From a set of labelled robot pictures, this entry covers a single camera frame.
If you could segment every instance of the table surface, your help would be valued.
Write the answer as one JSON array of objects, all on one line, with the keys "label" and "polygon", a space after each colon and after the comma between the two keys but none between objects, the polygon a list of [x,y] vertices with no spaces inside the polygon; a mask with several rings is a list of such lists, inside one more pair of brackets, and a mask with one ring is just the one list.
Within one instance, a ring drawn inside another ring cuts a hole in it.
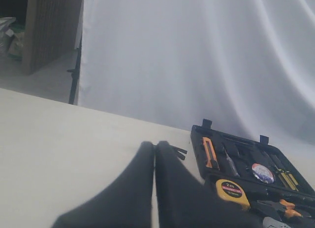
[{"label": "table surface", "polygon": [[[183,164],[202,182],[189,131],[4,89],[0,100],[0,227],[49,228],[114,181],[142,141],[188,150]],[[308,156],[285,154],[314,187]]]}]

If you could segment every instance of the yellow tape measure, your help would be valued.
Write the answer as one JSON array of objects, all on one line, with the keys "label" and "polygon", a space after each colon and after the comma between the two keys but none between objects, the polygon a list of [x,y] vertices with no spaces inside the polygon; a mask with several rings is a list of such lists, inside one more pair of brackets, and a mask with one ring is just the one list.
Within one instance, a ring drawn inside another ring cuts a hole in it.
[{"label": "yellow tape measure", "polygon": [[249,210],[250,203],[241,186],[230,180],[220,179],[216,182],[216,188],[221,199],[238,203],[244,211]]}]

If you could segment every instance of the white curtain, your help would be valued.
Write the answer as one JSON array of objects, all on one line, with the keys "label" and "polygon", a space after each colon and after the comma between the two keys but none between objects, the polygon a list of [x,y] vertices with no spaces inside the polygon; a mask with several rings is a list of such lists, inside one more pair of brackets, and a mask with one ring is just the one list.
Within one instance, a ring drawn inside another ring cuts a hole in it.
[{"label": "white curtain", "polygon": [[315,144],[315,0],[84,0],[79,105]]}]

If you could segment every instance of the round sticker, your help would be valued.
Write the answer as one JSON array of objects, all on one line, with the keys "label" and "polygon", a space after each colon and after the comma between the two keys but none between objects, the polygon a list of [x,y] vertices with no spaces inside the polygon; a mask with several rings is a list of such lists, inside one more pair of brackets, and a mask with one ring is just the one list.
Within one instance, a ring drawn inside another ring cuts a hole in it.
[{"label": "round sticker", "polygon": [[221,184],[223,191],[231,197],[241,197],[241,189],[233,183],[223,182]]},{"label": "round sticker", "polygon": [[275,181],[273,173],[261,164],[254,163],[252,165],[252,172],[258,180],[266,184],[271,184]]}]

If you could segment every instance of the wooden door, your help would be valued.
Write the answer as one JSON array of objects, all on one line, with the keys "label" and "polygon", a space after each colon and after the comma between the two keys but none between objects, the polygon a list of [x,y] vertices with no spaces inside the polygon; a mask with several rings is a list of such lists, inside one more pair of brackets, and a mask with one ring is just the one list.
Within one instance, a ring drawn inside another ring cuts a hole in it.
[{"label": "wooden door", "polygon": [[23,72],[31,74],[74,49],[82,0],[28,0]]}]

